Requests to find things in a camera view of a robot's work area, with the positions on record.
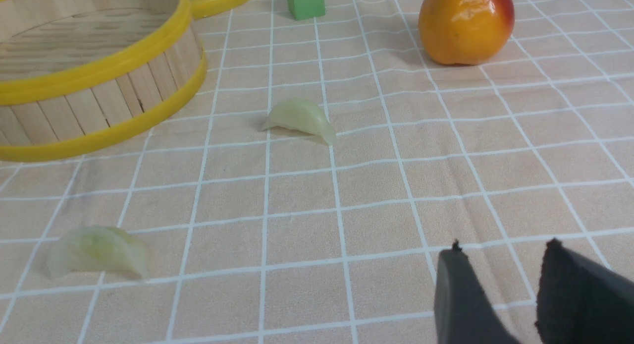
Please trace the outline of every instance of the bamboo basket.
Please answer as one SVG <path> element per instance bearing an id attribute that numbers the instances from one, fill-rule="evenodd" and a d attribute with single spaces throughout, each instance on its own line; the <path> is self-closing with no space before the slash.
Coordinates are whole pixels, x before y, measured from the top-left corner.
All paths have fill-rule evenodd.
<path id="1" fill-rule="evenodd" d="M 0 0 L 0 160 L 79 156 L 147 131 L 199 90 L 190 0 Z"/>

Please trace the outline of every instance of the green block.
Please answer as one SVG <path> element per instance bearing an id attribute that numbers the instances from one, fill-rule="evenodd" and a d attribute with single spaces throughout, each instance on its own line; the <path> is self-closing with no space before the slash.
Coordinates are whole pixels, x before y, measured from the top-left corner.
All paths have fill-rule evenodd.
<path id="1" fill-rule="evenodd" d="M 296 21 L 326 15 L 324 0 L 287 0 L 288 10 Z"/>

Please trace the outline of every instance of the grid pattern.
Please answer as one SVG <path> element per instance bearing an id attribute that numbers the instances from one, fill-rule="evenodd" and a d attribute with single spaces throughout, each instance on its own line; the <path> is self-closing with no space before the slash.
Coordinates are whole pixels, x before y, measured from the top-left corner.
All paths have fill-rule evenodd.
<path id="1" fill-rule="evenodd" d="M 0 164 L 0 343 L 434 343 L 454 238 L 538 343 L 552 236 L 634 278 L 634 0 L 514 2 L 509 43 L 468 68 L 421 51 L 422 0 L 326 0 L 302 22 L 252 0 L 198 21 L 210 70 L 173 118 Z M 319 102 L 337 144 L 258 132 L 288 96 Z M 48 280 L 52 241 L 93 224 L 146 241 L 154 278 Z"/>

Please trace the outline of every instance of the dumpling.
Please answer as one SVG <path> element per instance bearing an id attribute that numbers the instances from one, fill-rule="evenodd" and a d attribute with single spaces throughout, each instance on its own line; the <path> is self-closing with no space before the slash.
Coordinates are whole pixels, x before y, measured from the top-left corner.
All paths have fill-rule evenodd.
<path id="1" fill-rule="evenodd" d="M 150 278 L 147 246 L 115 227 L 72 229 L 51 249 L 46 265 L 52 279 L 70 272 L 130 271 Z"/>
<path id="2" fill-rule="evenodd" d="M 290 98 L 275 105 L 262 126 L 262 131 L 278 126 L 321 136 L 329 145 L 333 145 L 337 138 L 337 132 L 328 122 L 321 107 L 301 98 Z"/>

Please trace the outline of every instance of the beige tablecloth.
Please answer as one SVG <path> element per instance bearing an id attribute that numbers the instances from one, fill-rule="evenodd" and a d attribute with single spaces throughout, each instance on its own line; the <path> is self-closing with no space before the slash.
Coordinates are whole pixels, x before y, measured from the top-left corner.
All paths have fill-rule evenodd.
<path id="1" fill-rule="evenodd" d="M 433 344 L 458 238 L 509 331 L 538 343 L 545 242 L 634 278 L 634 0 L 514 0 L 482 66 L 419 49 L 422 0 L 252 0 L 197 22 L 209 74 L 151 132 L 0 168 L 0 343 Z M 339 132 L 260 132 L 300 96 Z M 43 270 L 80 225 L 151 251 L 147 283 Z"/>

